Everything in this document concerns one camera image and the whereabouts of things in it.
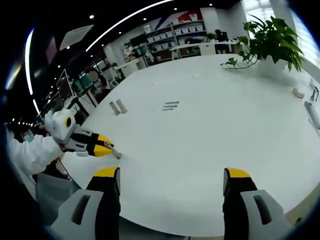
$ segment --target shelf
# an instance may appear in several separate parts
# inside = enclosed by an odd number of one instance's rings
[[[157,41],[153,41],[153,42],[148,42],[147,45],[150,45],[150,44],[154,44],[156,42],[160,42],[160,41],[163,41],[163,40],[167,40],[167,39],[172,39],[174,38],[175,36],[169,36],[169,37],[166,37],[166,38],[162,38],[160,40],[157,40]]]
[[[197,21],[186,21],[186,22],[181,22],[181,23],[178,23],[178,24],[175,24],[175,25],[172,25],[173,27],[175,26],[180,26],[180,25],[184,25],[184,24],[193,24],[193,23],[201,23],[203,22],[203,20],[197,20]],[[159,28],[159,29],[156,29],[156,30],[153,30],[149,33],[146,33],[146,35],[149,35],[149,34],[152,34],[152,33],[155,33],[155,32],[158,32],[158,31],[161,31],[161,30],[164,30],[164,29],[169,29],[170,28],[170,25],[169,26],[165,26],[165,27],[162,27],[162,28]]]
[[[180,25],[183,25],[183,24],[193,24],[193,23],[200,23],[200,22],[203,22],[203,20],[181,22],[179,24],[175,24],[175,25],[172,25],[172,26],[175,27],[175,26],[180,26]]]
[[[152,54],[156,54],[156,53],[159,53],[159,52],[162,52],[162,51],[165,51],[165,50],[170,50],[170,49],[171,49],[171,47],[166,48],[166,49],[161,49],[161,50],[153,51],[153,52],[151,52],[151,53],[152,53]]]
[[[176,37],[180,37],[180,36],[184,36],[184,35],[189,35],[189,34],[197,34],[197,33],[206,33],[207,31],[203,30],[203,31],[195,31],[195,32],[187,32],[187,33],[182,33],[179,35],[175,35]]]

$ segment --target white shirt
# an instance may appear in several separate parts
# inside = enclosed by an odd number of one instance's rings
[[[47,165],[63,154],[62,150],[52,136],[35,135],[31,142],[23,143],[7,138],[7,142],[11,162],[32,197],[37,200],[32,175],[43,172]]]

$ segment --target robotic arm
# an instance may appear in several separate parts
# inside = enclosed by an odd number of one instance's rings
[[[69,109],[55,113],[50,110],[44,117],[44,123],[53,139],[58,144],[65,145],[67,152],[76,152],[82,157],[114,154],[117,159],[120,159],[122,156],[107,137],[77,124]]]

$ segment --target cable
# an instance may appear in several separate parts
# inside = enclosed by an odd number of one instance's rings
[[[79,188],[82,189],[82,187],[72,178],[72,176],[70,175],[70,173],[68,172],[68,170],[66,169],[65,165],[63,165],[62,161],[60,160],[60,157],[58,157],[59,162],[61,163],[62,167],[64,168],[64,170],[66,171],[66,174],[68,174],[69,178],[78,185]]]

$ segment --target ceiling light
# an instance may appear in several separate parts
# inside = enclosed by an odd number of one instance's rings
[[[107,33],[109,33],[112,29],[114,29],[115,27],[117,27],[118,25],[122,24],[124,21],[128,20],[129,18],[133,17],[134,15],[137,15],[147,9],[150,9],[152,7],[155,7],[157,5],[160,5],[160,4],[165,4],[165,3],[168,3],[168,2],[171,2],[173,0],[163,0],[163,1],[160,1],[160,2],[157,2],[157,3],[154,3],[154,4],[151,4],[149,6],[146,6],[132,14],[130,14],[129,16],[126,16],[124,19],[118,21],[115,25],[113,25],[112,27],[110,27],[107,31],[105,31],[104,33],[102,33],[96,40],[94,40],[93,43],[90,44],[90,46],[85,50],[86,52],[89,51],[90,48],[92,48],[93,45],[95,45],[101,38],[103,38],[104,35],[106,35]]]
[[[30,66],[29,66],[31,37],[32,37],[33,32],[34,32],[34,29],[32,29],[28,38],[26,39],[25,52],[24,52],[25,76],[26,76],[26,82],[28,83],[30,95],[32,95],[34,93],[32,90],[32,86],[31,86],[31,75],[30,75]]]
[[[36,100],[33,99],[32,101],[33,101],[33,105],[34,105],[34,107],[35,107],[36,112],[37,112],[38,114],[40,114],[40,111],[39,111],[39,108],[38,108],[38,106],[37,106]]]

